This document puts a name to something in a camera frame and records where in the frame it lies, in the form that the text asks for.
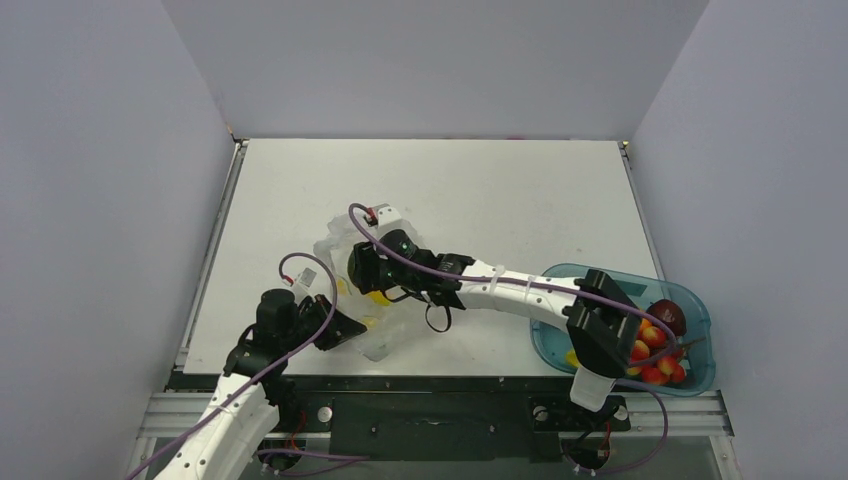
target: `gray wall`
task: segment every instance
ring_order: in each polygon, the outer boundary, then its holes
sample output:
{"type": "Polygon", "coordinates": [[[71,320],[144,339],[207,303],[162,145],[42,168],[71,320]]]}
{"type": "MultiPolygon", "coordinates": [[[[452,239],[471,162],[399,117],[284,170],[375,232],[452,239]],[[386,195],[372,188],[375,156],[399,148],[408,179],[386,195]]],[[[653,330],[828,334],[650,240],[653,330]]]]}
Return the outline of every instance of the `gray wall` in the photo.
{"type": "Polygon", "coordinates": [[[845,478],[848,3],[712,0],[633,139],[746,478],[845,478]]]}
{"type": "Polygon", "coordinates": [[[707,0],[163,0],[236,135],[630,138],[707,0]]]}
{"type": "Polygon", "coordinates": [[[125,472],[231,154],[159,1],[0,6],[0,478],[125,472]]]}

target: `apple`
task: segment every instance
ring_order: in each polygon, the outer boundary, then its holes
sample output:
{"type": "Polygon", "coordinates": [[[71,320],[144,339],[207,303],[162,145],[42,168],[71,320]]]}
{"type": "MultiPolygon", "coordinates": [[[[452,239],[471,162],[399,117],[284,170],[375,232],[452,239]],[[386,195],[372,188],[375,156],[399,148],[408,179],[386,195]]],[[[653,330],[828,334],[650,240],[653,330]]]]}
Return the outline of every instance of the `apple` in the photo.
{"type": "Polygon", "coordinates": [[[662,373],[658,368],[644,367],[642,368],[642,381],[648,385],[661,386],[668,383],[668,375],[662,373]]]}
{"type": "Polygon", "coordinates": [[[665,345],[667,337],[665,332],[657,327],[651,326],[639,332],[639,340],[645,342],[645,345],[653,348],[659,348],[665,345]]]}
{"type": "Polygon", "coordinates": [[[665,356],[657,361],[657,369],[665,375],[671,375],[680,364],[670,355],[665,356]]]}
{"type": "Polygon", "coordinates": [[[671,300],[658,300],[648,307],[648,313],[665,323],[676,337],[686,335],[686,316],[683,309],[671,300]]]}
{"type": "Polygon", "coordinates": [[[678,364],[674,368],[674,372],[671,373],[671,381],[674,383],[681,383],[686,379],[686,370],[682,365],[678,364]]]}
{"type": "Polygon", "coordinates": [[[630,353],[630,361],[638,362],[651,356],[651,349],[642,340],[636,340],[633,344],[633,351],[630,353]]]}

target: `table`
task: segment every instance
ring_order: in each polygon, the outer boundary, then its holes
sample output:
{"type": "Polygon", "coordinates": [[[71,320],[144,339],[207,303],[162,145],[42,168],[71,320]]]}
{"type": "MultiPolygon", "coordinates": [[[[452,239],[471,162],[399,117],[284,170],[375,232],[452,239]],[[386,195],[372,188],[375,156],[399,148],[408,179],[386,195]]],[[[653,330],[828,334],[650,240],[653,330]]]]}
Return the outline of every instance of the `table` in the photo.
{"type": "MultiPolygon", "coordinates": [[[[280,258],[312,252],[352,202],[391,203],[427,248],[510,270],[541,273],[581,263],[656,277],[654,259],[616,142],[530,140],[251,139],[222,209],[184,372],[219,374],[278,288],[280,258]]],[[[297,273],[308,261],[292,261],[297,273]]],[[[324,284],[329,293],[329,283],[324,284]]],[[[446,334],[422,330],[380,362],[348,344],[310,346],[286,374],[546,376],[527,319],[456,312],[446,334]]]]}

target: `blue basket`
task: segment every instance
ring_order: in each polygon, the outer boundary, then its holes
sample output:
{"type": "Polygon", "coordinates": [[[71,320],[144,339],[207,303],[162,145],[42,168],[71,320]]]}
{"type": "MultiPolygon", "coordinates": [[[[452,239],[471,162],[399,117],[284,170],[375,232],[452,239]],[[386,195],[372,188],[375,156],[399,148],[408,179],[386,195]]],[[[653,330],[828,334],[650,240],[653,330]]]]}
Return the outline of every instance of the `blue basket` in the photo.
{"type": "MultiPolygon", "coordinates": [[[[543,275],[555,278],[585,277],[590,268],[594,267],[563,263],[549,268],[543,275]]],[[[636,306],[643,310],[663,298],[679,305],[686,316],[686,335],[683,336],[682,343],[705,337],[704,341],[692,345],[688,350],[686,358],[689,365],[686,380],[679,385],[654,387],[654,389],[659,393],[682,397],[699,395],[709,389],[715,378],[715,361],[710,338],[710,314],[703,302],[689,289],[676,283],[613,270],[603,271],[618,283],[636,306]]],[[[565,354],[573,348],[571,338],[566,332],[536,320],[531,321],[530,330],[533,346],[542,360],[563,372],[577,371],[565,360],[565,354]]]]}

